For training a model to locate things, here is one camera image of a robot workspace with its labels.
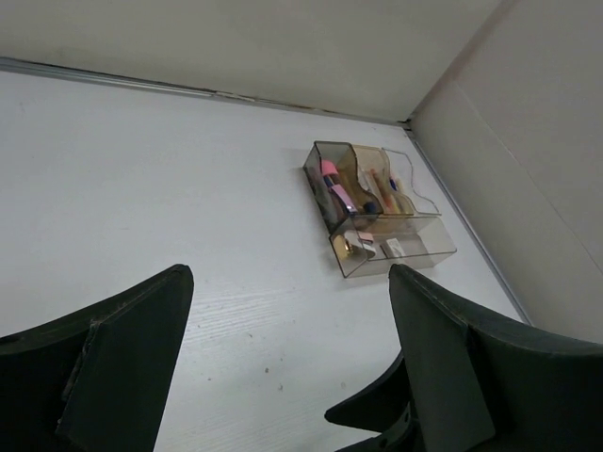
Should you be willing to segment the clear glue bottle blue cap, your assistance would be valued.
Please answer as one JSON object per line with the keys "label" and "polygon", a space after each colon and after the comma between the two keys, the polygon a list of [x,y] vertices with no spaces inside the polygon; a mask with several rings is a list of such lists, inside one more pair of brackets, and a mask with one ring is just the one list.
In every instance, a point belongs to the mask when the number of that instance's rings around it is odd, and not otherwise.
{"label": "clear glue bottle blue cap", "polygon": [[366,214],[377,214],[379,212],[378,205],[373,201],[365,202],[363,208]]}

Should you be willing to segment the orange highlighter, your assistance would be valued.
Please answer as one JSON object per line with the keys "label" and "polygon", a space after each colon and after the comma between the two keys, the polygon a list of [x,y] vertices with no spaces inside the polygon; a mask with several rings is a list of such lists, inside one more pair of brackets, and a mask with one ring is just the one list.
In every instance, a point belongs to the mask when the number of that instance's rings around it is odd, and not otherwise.
{"label": "orange highlighter", "polygon": [[371,174],[371,177],[373,178],[373,181],[375,182],[376,187],[379,189],[379,191],[381,193],[381,197],[385,204],[384,208],[387,209],[388,212],[392,212],[394,209],[394,204],[391,200],[389,189],[388,189],[387,184],[385,183],[385,180],[383,179],[382,175],[374,169],[370,170],[370,174]]}

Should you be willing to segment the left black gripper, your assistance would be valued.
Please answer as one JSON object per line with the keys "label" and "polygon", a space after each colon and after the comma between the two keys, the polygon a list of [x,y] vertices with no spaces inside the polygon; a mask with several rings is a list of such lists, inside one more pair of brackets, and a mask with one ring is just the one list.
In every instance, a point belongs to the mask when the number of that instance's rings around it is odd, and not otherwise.
{"label": "left black gripper", "polygon": [[390,269],[389,293],[403,355],[324,414],[377,434],[345,451],[601,449],[601,345],[513,320],[404,265]]}

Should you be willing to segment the pink correction tape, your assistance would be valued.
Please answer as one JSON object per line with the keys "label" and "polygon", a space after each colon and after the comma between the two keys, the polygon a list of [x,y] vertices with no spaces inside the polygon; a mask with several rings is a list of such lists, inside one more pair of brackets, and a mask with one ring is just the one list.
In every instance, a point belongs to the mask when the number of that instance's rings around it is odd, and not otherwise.
{"label": "pink correction tape", "polygon": [[377,250],[375,248],[374,237],[371,233],[348,230],[343,235],[358,243],[358,254],[363,252],[367,259],[372,259],[376,256]]}

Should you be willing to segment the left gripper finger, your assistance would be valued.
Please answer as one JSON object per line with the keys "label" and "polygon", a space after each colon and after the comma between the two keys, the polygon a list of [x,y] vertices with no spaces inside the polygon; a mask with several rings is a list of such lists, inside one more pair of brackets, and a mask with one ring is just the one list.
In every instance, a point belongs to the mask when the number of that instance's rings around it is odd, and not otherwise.
{"label": "left gripper finger", "polygon": [[1,339],[4,451],[151,451],[193,298],[189,266]]}

